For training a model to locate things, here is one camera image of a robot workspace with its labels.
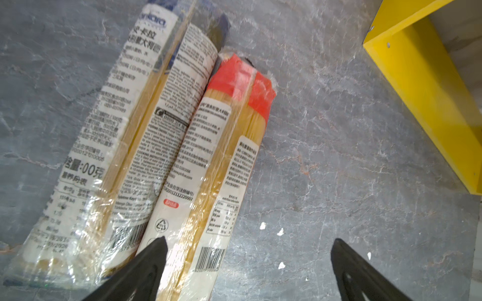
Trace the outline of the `red clear spaghetti bag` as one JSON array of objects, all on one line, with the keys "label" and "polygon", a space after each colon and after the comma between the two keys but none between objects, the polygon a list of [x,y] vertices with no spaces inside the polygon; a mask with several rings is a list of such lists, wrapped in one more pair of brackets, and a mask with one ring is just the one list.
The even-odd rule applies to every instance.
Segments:
[{"label": "red clear spaghetti bag", "polygon": [[275,97],[246,58],[221,54],[139,245],[167,242],[158,300],[210,298]]}]

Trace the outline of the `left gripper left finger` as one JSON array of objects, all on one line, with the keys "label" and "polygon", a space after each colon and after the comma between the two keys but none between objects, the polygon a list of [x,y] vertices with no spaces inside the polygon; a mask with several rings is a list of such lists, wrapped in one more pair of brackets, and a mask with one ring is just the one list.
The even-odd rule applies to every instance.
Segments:
[{"label": "left gripper left finger", "polygon": [[131,262],[84,298],[84,301],[155,300],[167,254],[165,237],[154,239]]}]

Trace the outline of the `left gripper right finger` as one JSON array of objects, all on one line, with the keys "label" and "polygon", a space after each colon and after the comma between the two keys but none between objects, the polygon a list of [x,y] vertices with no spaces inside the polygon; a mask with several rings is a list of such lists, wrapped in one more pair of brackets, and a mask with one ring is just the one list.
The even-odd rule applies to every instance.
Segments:
[{"label": "left gripper right finger", "polygon": [[410,300],[342,239],[335,239],[331,263],[341,300]]}]

